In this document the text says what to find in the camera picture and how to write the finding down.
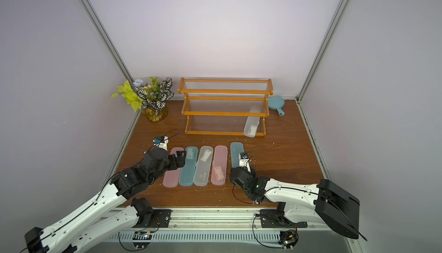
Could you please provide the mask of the short clear white pencil case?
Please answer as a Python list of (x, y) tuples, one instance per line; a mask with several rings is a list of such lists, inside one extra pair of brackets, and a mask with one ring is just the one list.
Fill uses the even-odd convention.
[(249, 138), (256, 137), (259, 123), (260, 117), (248, 117), (244, 127), (244, 135)]

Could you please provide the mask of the long pink pencil case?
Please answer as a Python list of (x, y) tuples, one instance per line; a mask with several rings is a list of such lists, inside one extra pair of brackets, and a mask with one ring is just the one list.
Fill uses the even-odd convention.
[[(177, 155), (178, 151), (183, 151), (184, 148), (174, 147), (171, 149), (170, 153), (172, 155)], [(163, 186), (167, 188), (174, 188), (178, 185), (178, 180), (180, 176), (181, 168), (177, 170), (167, 171), (163, 177)]]

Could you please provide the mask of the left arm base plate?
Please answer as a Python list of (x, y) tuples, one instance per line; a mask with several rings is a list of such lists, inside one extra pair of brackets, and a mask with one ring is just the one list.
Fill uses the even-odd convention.
[(172, 215), (171, 209), (153, 209), (138, 217), (134, 228), (167, 228)]

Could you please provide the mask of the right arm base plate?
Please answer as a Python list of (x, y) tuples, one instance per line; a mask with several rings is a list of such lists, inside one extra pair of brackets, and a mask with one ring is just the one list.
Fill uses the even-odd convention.
[(294, 223), (277, 209), (260, 209), (259, 219), (262, 228), (307, 228), (305, 221)]

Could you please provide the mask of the long clear white pencil case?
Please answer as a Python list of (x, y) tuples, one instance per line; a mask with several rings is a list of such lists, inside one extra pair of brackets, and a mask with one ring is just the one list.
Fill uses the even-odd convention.
[(195, 175), (193, 178), (193, 183), (196, 186), (206, 186), (208, 184), (213, 153), (213, 147), (203, 146), (200, 148), (199, 156), (196, 163)]

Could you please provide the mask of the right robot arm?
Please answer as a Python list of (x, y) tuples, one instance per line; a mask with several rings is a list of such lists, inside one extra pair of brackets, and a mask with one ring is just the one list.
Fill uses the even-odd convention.
[(245, 193), (248, 200), (258, 205), (277, 203), (285, 221), (295, 224), (297, 210), (306, 209), (336, 233), (350, 239), (368, 240), (359, 231), (359, 199), (331, 180), (298, 185), (270, 177), (256, 177), (245, 167), (231, 169), (229, 180)]

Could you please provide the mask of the short teal pencil case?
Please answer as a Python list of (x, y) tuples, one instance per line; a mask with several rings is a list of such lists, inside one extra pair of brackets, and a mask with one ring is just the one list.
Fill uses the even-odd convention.
[(231, 168), (239, 166), (241, 154), (244, 152), (244, 145), (241, 142), (232, 142), (230, 144)]

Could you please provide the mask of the short pink pencil case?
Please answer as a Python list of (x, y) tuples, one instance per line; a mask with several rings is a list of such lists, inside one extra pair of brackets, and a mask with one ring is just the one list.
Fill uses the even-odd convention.
[(225, 145), (218, 145), (214, 149), (212, 161), (211, 183), (216, 186), (223, 186), (227, 179), (228, 148)]

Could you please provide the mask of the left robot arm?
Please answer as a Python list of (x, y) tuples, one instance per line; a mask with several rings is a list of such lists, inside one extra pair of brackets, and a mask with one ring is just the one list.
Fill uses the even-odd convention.
[(154, 211), (145, 191), (165, 172), (184, 167), (186, 151), (169, 154), (163, 148), (145, 152), (135, 165), (113, 175), (102, 190), (75, 211), (45, 228), (25, 234), (28, 253), (80, 253), (131, 227), (149, 227)]

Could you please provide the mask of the long teal pencil case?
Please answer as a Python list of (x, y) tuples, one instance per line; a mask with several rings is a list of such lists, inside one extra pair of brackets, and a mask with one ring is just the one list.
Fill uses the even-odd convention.
[(186, 147), (185, 151), (185, 165), (181, 169), (178, 184), (183, 187), (189, 187), (193, 185), (199, 150), (197, 147), (190, 146)]

